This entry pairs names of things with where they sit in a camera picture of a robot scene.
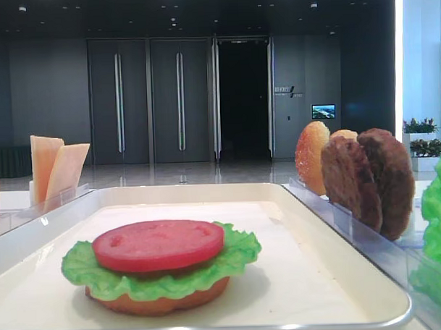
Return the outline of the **red tomato slice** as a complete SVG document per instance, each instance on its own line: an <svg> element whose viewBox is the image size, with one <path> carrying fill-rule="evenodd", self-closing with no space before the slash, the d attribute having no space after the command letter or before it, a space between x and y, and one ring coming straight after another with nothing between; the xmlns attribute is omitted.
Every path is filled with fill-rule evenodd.
<svg viewBox="0 0 441 330"><path fill-rule="evenodd" d="M224 246L215 223L155 220L109 230L92 242L100 266L123 273L187 268L211 260Z"/></svg>

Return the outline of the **brown meat patty left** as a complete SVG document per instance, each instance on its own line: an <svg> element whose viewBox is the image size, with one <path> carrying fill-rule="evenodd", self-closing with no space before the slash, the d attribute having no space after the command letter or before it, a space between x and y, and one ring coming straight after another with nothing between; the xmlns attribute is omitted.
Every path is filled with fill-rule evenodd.
<svg viewBox="0 0 441 330"><path fill-rule="evenodd" d="M382 204L362 145L333 137L321 154L323 184L332 203L348 209L353 218L375 232L382 227Z"/></svg>

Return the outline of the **tan bread slice behind patties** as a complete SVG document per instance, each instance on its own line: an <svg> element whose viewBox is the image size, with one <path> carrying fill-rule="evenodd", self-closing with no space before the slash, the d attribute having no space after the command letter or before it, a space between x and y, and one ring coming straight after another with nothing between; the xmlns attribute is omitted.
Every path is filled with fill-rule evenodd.
<svg viewBox="0 0 441 330"><path fill-rule="evenodd" d="M356 131L351 131L351 130L347 130L347 129L341 129L341 130L334 131L330 135L329 138L333 139L333 138L336 138L336 137L343 137L343 138L348 139L348 140L357 141L358 133Z"/></svg>

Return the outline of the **orange cheese slice front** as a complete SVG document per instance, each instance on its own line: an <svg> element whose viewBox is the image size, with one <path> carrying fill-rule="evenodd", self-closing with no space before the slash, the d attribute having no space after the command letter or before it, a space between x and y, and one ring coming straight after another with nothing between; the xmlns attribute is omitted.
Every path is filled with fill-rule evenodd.
<svg viewBox="0 0 441 330"><path fill-rule="evenodd" d="M89 143L59 148L48 182L44 211L54 210L67 199L75 197L89 148Z"/></svg>

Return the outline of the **orange cheese slice rear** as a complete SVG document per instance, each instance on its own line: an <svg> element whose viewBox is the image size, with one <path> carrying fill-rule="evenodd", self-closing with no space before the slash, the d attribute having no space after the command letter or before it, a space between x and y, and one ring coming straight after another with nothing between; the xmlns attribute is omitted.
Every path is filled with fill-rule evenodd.
<svg viewBox="0 0 441 330"><path fill-rule="evenodd" d="M56 155L64 146L64 140L56 137L30 136L33 189L35 204L45 201L47 187Z"/></svg>

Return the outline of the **green lettuce in rack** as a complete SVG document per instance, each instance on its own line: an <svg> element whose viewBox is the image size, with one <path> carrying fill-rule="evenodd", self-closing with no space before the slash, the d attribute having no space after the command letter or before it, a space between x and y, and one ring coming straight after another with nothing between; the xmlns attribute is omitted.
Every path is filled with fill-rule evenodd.
<svg viewBox="0 0 441 330"><path fill-rule="evenodd" d="M426 258L412 272L410 283L441 305L441 158L435 171L436 178L421 197L422 218L429 224L423 236Z"/></svg>

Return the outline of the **open glass doorway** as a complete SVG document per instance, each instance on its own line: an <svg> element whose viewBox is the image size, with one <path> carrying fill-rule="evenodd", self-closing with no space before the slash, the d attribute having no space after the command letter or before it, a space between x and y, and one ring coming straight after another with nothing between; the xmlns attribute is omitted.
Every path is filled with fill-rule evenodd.
<svg viewBox="0 0 441 330"><path fill-rule="evenodd" d="M269 161L267 38L217 43L221 162Z"/></svg>

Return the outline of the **dark double door middle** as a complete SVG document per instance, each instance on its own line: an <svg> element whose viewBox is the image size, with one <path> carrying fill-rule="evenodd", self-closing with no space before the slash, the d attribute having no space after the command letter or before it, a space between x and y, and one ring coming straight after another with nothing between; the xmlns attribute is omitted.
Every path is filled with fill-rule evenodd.
<svg viewBox="0 0 441 330"><path fill-rule="evenodd" d="M152 41L155 162L210 159L207 45Z"/></svg>

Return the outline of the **brown bottom bun slice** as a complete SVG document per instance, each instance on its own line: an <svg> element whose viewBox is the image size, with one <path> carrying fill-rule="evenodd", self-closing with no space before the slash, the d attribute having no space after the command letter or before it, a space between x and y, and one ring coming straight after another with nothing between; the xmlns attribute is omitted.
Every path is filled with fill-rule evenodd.
<svg viewBox="0 0 441 330"><path fill-rule="evenodd" d="M103 307L117 313L124 313L135 316L166 316L177 310L191 310L208 304L218 298L226 289L230 277L216 281L207 290L197 290L190 295L180 299L168 299L160 297L157 300L135 301L128 295L123 295L115 300L104 301L91 295L89 287L85 288L85 295L100 303Z"/></svg>

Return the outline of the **dark double door left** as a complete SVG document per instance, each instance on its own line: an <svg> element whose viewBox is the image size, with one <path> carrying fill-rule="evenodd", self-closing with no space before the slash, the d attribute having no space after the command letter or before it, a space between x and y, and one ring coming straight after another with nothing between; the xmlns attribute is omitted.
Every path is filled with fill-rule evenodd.
<svg viewBox="0 0 441 330"><path fill-rule="evenodd" d="M147 164L148 104L143 41L88 43L96 164Z"/></svg>

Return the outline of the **white plastic tray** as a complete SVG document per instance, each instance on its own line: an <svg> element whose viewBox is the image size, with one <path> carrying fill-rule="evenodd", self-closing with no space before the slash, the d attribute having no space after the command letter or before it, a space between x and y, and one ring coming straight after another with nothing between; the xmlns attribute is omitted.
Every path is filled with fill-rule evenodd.
<svg viewBox="0 0 441 330"><path fill-rule="evenodd" d="M76 242L155 219L230 223L263 250L214 302L160 318L111 312L64 279ZM110 187L0 221L0 330L406 330L412 315L399 284L276 184Z"/></svg>

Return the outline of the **flower planter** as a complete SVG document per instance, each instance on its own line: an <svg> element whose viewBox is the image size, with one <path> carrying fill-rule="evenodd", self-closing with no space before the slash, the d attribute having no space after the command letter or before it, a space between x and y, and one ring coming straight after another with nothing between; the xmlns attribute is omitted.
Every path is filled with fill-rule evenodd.
<svg viewBox="0 0 441 330"><path fill-rule="evenodd" d="M441 140L414 140L411 153L415 172L433 172L441 157Z"/></svg>
<svg viewBox="0 0 441 330"><path fill-rule="evenodd" d="M433 118L403 121L403 142L407 145L415 140L434 140L437 138L437 125Z"/></svg>

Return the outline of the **lower flower planter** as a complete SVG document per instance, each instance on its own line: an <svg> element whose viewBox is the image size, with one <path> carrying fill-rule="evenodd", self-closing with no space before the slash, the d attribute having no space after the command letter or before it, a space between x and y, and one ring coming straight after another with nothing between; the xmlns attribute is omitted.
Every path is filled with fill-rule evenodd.
<svg viewBox="0 0 441 330"><path fill-rule="evenodd" d="M441 140L414 140L411 153L415 172L433 172L441 157Z"/></svg>

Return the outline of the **clear acrylic left rack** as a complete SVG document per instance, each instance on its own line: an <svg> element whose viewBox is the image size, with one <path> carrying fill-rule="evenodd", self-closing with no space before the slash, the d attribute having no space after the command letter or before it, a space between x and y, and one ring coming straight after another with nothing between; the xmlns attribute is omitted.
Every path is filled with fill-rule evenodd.
<svg viewBox="0 0 441 330"><path fill-rule="evenodd" d="M76 190L62 191L60 195L37 205L30 203L32 191L4 191L0 194L0 201L3 203L3 208L0 209L0 236L29 221L44 217L48 212L61 208L90 191L88 184L81 185Z"/></svg>

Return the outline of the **clear acrylic right rack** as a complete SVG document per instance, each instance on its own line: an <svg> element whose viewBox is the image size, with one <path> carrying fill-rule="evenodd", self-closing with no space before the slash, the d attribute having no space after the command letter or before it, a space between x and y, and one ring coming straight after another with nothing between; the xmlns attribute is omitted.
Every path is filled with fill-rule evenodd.
<svg viewBox="0 0 441 330"><path fill-rule="evenodd" d="M353 219L348 209L314 194L297 177L288 184L293 195L411 293L416 317L425 327L441 330L441 264L424 254L421 230L411 229L391 242Z"/></svg>

